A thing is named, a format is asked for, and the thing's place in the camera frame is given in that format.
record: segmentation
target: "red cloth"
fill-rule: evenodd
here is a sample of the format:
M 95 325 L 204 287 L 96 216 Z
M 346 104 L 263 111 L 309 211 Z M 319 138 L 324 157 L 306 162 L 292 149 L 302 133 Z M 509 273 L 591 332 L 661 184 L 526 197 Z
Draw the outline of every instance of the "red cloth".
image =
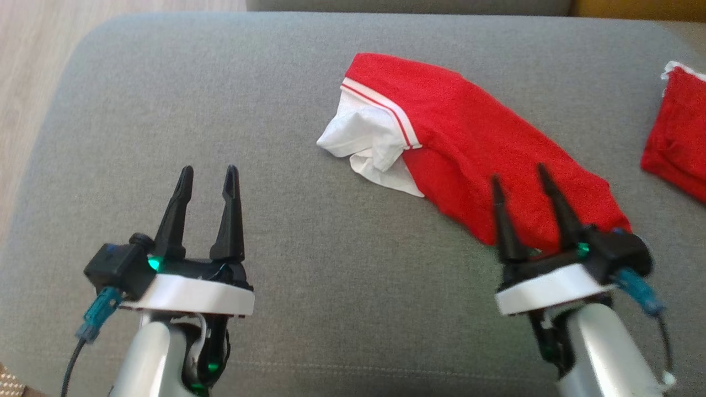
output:
M 540 162 L 583 223 L 601 230 L 630 229 L 605 180 L 459 73 L 358 54 L 346 77 L 404 110 L 422 144 L 402 154 L 414 182 L 442 213 L 464 223 L 483 243 L 495 243 L 490 180 L 499 174 L 520 239 L 542 250 L 558 247 L 551 202 L 537 174 Z
M 685 66 L 670 64 L 641 166 L 706 203 L 706 81 Z

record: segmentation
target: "gray sofa cushion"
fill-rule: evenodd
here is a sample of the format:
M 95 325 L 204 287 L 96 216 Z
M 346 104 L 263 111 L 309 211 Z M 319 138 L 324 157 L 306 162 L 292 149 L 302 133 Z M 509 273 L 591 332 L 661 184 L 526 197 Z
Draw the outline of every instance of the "gray sofa cushion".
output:
M 248 11 L 566 16 L 571 0 L 246 0 Z
M 56 393 L 95 296 L 81 273 L 95 251 L 153 234 L 192 164 L 184 241 L 205 257 L 233 163 L 256 312 L 231 323 L 216 396 L 556 395 L 527 320 L 497 312 L 493 249 L 316 147 L 360 51 L 461 72 L 611 182 L 657 260 L 675 396 L 701 395 L 706 210 L 639 161 L 665 63 L 706 61 L 656 23 L 623 20 L 187 13 L 102 25 L 66 67 L 0 257 L 3 363 Z M 661 370 L 654 322 L 616 297 Z M 109 320 L 78 361 L 72 396 L 106 394 L 137 322 Z

